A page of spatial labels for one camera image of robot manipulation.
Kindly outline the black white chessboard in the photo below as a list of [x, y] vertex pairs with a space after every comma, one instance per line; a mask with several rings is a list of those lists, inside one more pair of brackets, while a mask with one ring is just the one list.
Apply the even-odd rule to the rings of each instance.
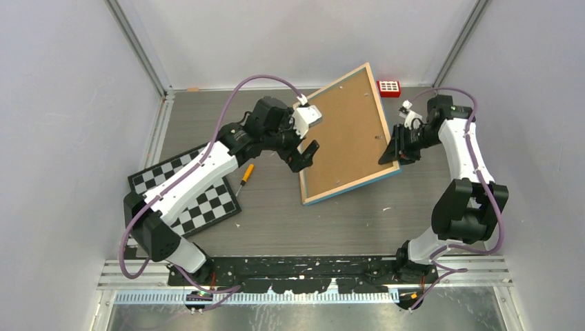
[[[204, 145], [200, 145], [130, 175], [130, 189], [144, 194], [169, 179], [202, 153], [204, 148]], [[198, 197], [191, 199], [187, 208], [171, 223], [171, 228], [188, 238], [240, 212], [241, 207], [228, 179], [222, 177]]]

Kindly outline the orange handled screwdriver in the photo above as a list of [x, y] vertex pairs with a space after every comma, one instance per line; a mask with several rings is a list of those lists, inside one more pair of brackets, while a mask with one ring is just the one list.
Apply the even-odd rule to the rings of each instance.
[[235, 193], [235, 196], [237, 197], [239, 195], [239, 193], [241, 192], [242, 188], [247, 184], [251, 174], [253, 173], [253, 170], [255, 168], [255, 165], [253, 163], [251, 163], [248, 168], [246, 169], [246, 171], [244, 172], [244, 175], [240, 181], [239, 187]]

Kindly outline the aluminium front rail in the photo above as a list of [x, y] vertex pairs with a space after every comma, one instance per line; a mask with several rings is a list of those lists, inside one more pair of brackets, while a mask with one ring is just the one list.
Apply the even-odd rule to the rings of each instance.
[[428, 272], [399, 276], [395, 260], [382, 256], [216, 257], [194, 274], [182, 275], [168, 262], [146, 268], [127, 263], [136, 279], [115, 261], [101, 272], [100, 290], [117, 290], [123, 303], [179, 303], [194, 290], [205, 304], [411, 303], [439, 288], [511, 287], [501, 257], [473, 255], [440, 259]]

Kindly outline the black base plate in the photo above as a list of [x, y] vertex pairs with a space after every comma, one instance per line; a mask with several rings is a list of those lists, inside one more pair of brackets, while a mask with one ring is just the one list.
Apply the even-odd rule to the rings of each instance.
[[414, 267], [393, 256], [290, 256], [211, 257], [193, 274], [183, 276], [169, 269], [168, 285], [214, 285], [227, 290], [238, 285], [241, 292], [264, 294], [323, 293], [337, 288], [340, 294], [382, 293], [391, 285], [420, 289], [437, 278], [433, 266]]

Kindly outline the red toy brick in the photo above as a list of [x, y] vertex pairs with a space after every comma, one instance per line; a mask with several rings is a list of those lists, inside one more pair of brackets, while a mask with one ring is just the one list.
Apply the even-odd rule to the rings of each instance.
[[376, 81], [376, 84], [381, 98], [399, 98], [401, 96], [401, 85], [398, 81]]

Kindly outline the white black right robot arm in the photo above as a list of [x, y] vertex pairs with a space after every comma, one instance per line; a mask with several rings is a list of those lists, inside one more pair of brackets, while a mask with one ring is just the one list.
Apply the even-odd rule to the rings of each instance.
[[450, 183], [435, 204], [430, 227], [396, 252], [394, 275], [403, 283], [421, 281], [435, 271], [437, 257], [451, 249], [488, 255], [498, 251], [473, 247], [501, 230], [502, 211], [509, 191], [495, 182], [486, 169], [476, 137], [477, 106], [457, 106], [450, 95], [438, 94], [427, 102], [427, 116], [404, 101], [399, 109], [403, 123], [393, 127], [390, 143], [379, 164], [405, 166], [421, 159], [421, 151], [442, 146], [446, 152]]

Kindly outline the blue picture frame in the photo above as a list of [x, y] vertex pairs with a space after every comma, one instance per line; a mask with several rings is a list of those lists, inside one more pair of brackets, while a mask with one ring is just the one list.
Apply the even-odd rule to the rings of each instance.
[[307, 97], [322, 114], [306, 142], [319, 149], [299, 173], [301, 202], [312, 205], [399, 174], [398, 162], [380, 165], [390, 128], [369, 63]]

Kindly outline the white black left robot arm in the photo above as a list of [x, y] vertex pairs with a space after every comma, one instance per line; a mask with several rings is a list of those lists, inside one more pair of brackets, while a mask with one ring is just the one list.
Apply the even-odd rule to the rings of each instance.
[[160, 185], [123, 198], [125, 237], [132, 237], [151, 261], [167, 261], [185, 271], [195, 285], [206, 284], [212, 268], [207, 254], [171, 228], [171, 223], [216, 180], [238, 169], [264, 150], [276, 152], [292, 172], [313, 164], [316, 141], [298, 147], [322, 114], [305, 97], [296, 108], [274, 97], [263, 97], [239, 122], [222, 126], [214, 142]]

